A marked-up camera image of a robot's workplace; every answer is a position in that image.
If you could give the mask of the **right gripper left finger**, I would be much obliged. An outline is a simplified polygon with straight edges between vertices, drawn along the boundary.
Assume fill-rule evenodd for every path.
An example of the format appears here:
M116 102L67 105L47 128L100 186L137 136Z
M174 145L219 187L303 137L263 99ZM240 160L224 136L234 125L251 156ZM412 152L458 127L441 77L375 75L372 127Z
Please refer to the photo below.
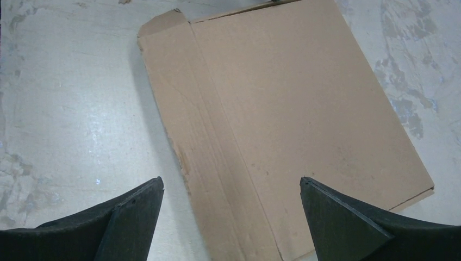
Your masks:
M147 260L164 195L161 177L36 228L1 231L1 260Z

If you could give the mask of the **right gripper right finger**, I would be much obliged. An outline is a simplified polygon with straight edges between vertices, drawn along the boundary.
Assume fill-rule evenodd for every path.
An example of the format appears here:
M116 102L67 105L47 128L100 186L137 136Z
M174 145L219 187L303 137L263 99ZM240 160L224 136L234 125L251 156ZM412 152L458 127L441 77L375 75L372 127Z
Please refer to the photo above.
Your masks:
M380 209L310 177L300 196L318 260L460 260L460 227Z

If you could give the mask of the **brown cardboard box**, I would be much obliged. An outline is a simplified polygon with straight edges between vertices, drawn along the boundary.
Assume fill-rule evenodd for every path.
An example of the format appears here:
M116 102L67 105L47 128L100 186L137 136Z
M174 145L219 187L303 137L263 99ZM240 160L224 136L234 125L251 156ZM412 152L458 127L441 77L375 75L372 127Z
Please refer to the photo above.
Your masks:
M391 211L433 194L335 1L171 10L138 45L212 260L310 254L304 176Z

